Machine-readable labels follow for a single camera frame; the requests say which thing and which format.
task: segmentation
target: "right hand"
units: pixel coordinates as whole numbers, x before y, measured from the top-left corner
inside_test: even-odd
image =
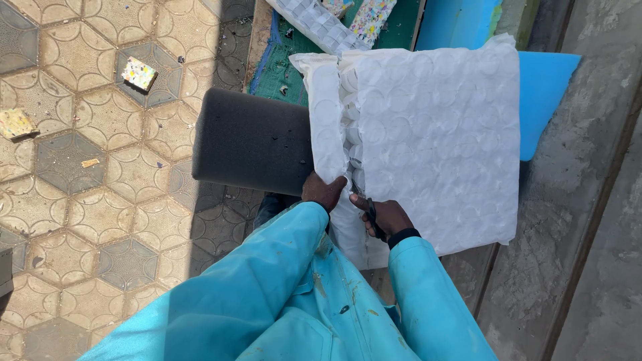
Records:
[[[362,211],[368,211],[368,201],[356,194],[350,195],[350,201]],[[387,200],[385,202],[373,202],[374,210],[377,212],[377,225],[386,234],[389,239],[393,234],[403,231],[406,228],[414,228],[406,211],[397,203],[396,200]],[[374,237],[374,227],[368,221],[368,217],[363,214],[361,220],[365,222],[365,228],[368,234]]]

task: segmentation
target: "tiled floor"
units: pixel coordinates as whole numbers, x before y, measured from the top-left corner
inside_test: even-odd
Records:
[[[263,194],[195,181],[191,125],[208,88],[241,90],[253,7],[0,0],[0,108],[40,129],[0,137],[1,361],[75,359],[252,231]],[[128,56],[158,70],[148,93],[120,77]]]

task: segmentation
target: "green fabric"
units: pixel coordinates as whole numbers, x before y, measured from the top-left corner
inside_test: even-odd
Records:
[[[352,23],[362,2],[363,0],[355,0],[354,6],[348,9],[341,20],[346,27]],[[388,18],[388,30],[381,31],[373,49],[410,49],[418,11],[418,1],[398,1]],[[286,38],[285,34],[290,28],[294,29],[294,26],[279,16],[279,35],[282,44],[276,42],[272,44],[272,52],[265,63],[254,95],[307,107],[308,92],[303,86],[301,75],[292,66],[288,57],[297,53],[323,53],[323,51],[296,29],[292,33],[292,39]],[[288,87],[285,95],[280,92],[284,85]]]

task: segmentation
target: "left hand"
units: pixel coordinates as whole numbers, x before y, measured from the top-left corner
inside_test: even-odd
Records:
[[[319,202],[323,204],[325,210],[329,213],[339,202],[341,189],[343,189],[346,184],[348,184],[348,180],[343,175],[335,179],[334,182],[326,184],[316,172],[312,171],[303,184],[301,199],[304,202],[309,200]]]

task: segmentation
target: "black scissors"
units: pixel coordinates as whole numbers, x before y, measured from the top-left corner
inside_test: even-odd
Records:
[[[370,224],[372,224],[372,228],[374,228],[374,236],[385,242],[386,233],[381,229],[380,226],[377,225],[377,211],[374,209],[374,202],[372,201],[372,198],[368,198],[368,208],[369,210],[366,211],[365,215],[366,217],[368,217],[368,221],[370,221]]]

